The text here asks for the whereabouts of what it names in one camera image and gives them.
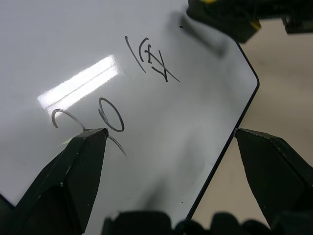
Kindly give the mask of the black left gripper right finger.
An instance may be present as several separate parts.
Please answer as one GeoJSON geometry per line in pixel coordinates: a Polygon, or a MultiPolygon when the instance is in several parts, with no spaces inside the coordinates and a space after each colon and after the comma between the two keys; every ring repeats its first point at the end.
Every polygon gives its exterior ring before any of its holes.
{"type": "Polygon", "coordinates": [[[313,167],[284,139],[237,129],[250,189],[267,223],[273,228],[282,212],[313,211],[313,167]]]}

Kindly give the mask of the black eraser with yellow trim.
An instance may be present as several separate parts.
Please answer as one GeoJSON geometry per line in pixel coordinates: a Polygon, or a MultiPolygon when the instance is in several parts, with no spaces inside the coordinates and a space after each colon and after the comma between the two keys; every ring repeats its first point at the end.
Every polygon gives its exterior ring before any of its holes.
{"type": "Polygon", "coordinates": [[[248,9],[248,0],[188,0],[186,14],[238,43],[246,43],[262,28],[248,9]]]}

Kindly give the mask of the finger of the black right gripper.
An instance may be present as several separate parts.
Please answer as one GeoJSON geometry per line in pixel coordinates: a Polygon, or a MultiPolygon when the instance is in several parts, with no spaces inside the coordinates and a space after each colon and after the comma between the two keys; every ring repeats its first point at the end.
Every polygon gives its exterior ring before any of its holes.
{"type": "Polygon", "coordinates": [[[280,18],[288,34],[313,33],[313,0],[258,0],[256,17],[280,18]]]}

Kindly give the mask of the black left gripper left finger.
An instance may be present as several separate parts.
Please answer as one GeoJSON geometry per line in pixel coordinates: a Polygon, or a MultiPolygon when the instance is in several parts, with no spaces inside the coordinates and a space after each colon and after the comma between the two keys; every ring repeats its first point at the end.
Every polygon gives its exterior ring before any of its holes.
{"type": "Polygon", "coordinates": [[[0,235],[82,235],[101,178],[106,128],[75,136],[35,178],[18,204],[0,196],[0,235]]]}

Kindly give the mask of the white whiteboard with black frame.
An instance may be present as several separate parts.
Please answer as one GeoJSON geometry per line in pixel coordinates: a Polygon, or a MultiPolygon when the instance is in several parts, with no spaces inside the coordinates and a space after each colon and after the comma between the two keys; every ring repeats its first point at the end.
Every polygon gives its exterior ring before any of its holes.
{"type": "Polygon", "coordinates": [[[92,212],[190,211],[257,87],[188,0],[0,0],[0,193],[17,204],[83,127],[106,127],[92,212]]]}

